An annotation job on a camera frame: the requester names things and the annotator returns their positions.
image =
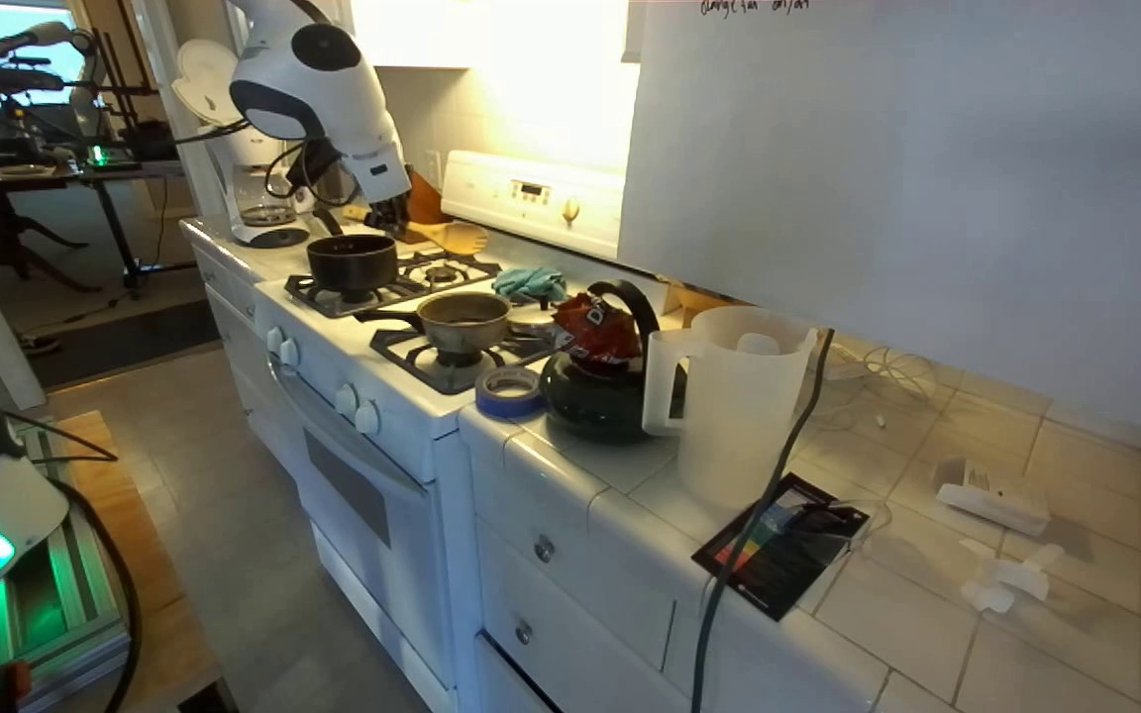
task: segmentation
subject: stove knob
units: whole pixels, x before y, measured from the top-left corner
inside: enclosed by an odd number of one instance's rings
[[[362,402],[362,407],[354,412],[354,425],[362,437],[378,437],[380,433],[380,412],[372,402]]]
[[[357,407],[362,407],[362,388],[340,386],[340,388],[333,391],[333,412],[354,425],[354,421],[357,421]]]
[[[283,330],[263,330],[263,344],[266,344],[266,353],[277,353],[277,347],[283,347],[283,341],[285,341],[285,332],[283,332]]]
[[[285,341],[277,344],[277,359],[283,359],[285,369],[296,369],[296,341],[294,341],[294,337],[285,337]]]

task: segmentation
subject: handle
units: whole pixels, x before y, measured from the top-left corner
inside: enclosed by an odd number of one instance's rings
[[[518,647],[531,647],[535,643],[535,626],[526,617],[518,617],[514,639],[518,639]]]
[[[594,285],[588,285],[588,291],[591,291],[594,299],[613,292],[613,299],[634,312],[634,322],[637,322],[637,330],[644,330],[644,347],[649,344],[649,332],[658,332],[658,318],[654,318],[645,292],[644,292],[634,283],[594,283]]]
[[[644,433],[678,437],[687,428],[687,386],[693,357],[693,332],[649,332],[645,347],[645,402],[644,402]]]
[[[397,312],[397,309],[362,309],[354,312],[357,322],[407,322],[418,332],[423,332],[423,318],[419,312]]]
[[[538,534],[538,538],[535,538],[535,560],[538,560],[538,563],[555,563],[555,556],[561,556],[561,547],[555,547],[546,534]]]

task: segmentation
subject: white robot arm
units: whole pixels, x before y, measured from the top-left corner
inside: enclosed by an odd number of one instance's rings
[[[68,44],[84,56],[84,74],[72,82],[68,109],[81,123],[84,138],[102,138],[102,123],[101,123],[101,90],[96,90],[96,74],[101,74],[101,44],[92,33],[68,28],[68,23],[36,23],[28,33],[18,37],[0,37],[0,61],[7,61],[20,46],[51,46],[51,44]]]
[[[402,234],[411,178],[378,72],[357,40],[308,0],[234,0],[234,9],[250,23],[230,82],[246,123],[300,144],[308,171],[340,161],[370,202],[370,221]]]

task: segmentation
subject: gray floor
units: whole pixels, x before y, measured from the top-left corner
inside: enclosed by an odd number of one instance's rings
[[[221,347],[49,395],[101,407],[250,713],[423,709],[312,560],[294,482],[250,437]]]

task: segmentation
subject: plastic container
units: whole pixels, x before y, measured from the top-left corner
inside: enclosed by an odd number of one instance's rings
[[[683,437],[678,480],[726,520],[773,474],[811,341],[811,330],[748,304],[720,304],[687,332],[649,337],[644,428]]]

